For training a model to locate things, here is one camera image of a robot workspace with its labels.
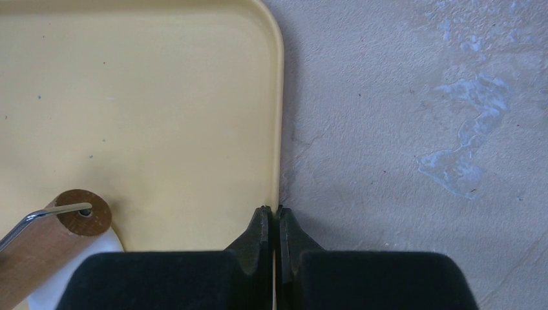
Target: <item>wooden handle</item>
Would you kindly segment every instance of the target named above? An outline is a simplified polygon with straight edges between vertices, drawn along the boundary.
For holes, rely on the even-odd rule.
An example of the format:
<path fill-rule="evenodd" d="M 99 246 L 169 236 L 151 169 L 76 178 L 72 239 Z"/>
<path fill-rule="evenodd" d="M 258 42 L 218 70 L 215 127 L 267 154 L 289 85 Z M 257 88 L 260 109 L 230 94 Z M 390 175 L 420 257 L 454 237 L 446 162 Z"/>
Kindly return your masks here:
<path fill-rule="evenodd" d="M 92 205 L 91 214 L 76 211 L 39 219 L 0 252 L 0 310 L 13 309 L 109 229 L 111 210 L 92 192 L 66 191 L 46 208 L 81 202 Z"/>

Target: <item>textured surface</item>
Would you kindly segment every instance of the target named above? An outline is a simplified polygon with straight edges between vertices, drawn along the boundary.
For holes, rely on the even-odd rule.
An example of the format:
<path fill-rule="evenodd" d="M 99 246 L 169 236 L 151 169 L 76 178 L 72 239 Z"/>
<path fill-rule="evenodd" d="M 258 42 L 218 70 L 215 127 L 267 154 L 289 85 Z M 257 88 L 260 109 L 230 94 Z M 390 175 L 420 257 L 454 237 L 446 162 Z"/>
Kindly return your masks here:
<path fill-rule="evenodd" d="M 280 202 L 327 249 L 444 253 L 482 309 L 548 308 L 548 3 L 265 0 Z"/>

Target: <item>black clamp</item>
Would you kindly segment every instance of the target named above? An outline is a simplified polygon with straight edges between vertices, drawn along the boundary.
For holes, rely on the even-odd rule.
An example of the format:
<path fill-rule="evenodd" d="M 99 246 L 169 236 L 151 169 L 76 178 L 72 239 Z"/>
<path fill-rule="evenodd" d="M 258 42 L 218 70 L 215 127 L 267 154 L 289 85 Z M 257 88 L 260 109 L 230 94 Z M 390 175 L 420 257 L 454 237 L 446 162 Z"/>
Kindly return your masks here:
<path fill-rule="evenodd" d="M 223 251 L 102 253 L 73 274 L 68 309 L 478 309 L 457 265 L 434 253 L 326 251 L 291 209 L 255 210 Z M 275 253 L 275 293 L 273 255 Z"/>

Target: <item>concrete floor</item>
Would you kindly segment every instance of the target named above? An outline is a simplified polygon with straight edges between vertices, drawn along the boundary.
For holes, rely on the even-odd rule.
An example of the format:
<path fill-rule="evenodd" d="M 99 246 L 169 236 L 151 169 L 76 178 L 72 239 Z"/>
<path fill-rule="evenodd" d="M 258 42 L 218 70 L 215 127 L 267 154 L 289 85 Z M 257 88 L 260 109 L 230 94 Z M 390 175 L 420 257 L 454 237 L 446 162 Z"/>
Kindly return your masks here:
<path fill-rule="evenodd" d="M 482 309 L 548 309 L 548 1 L 265 2 L 303 228 L 447 254 Z"/>

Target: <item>hole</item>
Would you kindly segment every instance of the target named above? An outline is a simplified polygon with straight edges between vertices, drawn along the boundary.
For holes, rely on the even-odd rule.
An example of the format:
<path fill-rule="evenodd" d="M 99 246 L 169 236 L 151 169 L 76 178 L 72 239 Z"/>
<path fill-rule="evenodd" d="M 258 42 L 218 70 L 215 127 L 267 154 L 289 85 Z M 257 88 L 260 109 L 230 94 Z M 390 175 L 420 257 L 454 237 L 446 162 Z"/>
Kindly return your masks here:
<path fill-rule="evenodd" d="M 88 218 L 91 216 L 91 209 L 80 210 L 78 211 L 78 213 L 82 215 L 83 217 Z"/>

